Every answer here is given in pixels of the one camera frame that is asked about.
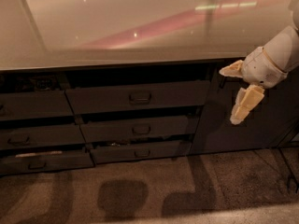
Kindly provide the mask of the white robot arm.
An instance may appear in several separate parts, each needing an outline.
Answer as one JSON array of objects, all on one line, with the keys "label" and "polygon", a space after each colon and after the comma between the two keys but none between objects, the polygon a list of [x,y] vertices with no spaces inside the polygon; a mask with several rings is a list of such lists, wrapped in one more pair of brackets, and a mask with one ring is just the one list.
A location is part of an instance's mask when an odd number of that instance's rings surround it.
[{"label": "white robot arm", "polygon": [[291,0],[293,26],[287,26],[245,60],[238,60],[220,70],[224,77],[242,78],[249,86],[235,98],[230,121],[238,125],[264,98],[264,91],[275,87],[299,66],[299,0]]}]

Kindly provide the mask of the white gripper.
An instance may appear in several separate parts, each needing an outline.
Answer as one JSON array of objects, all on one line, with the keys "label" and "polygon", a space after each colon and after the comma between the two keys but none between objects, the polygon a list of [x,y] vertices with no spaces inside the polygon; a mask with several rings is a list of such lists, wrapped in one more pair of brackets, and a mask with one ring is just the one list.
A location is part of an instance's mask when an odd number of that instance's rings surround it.
[{"label": "white gripper", "polygon": [[246,57],[223,67],[219,73],[224,77],[243,78],[249,85],[237,93],[230,121],[238,125],[264,98],[264,89],[271,89],[287,77],[287,73],[276,67],[263,47],[258,47]]}]

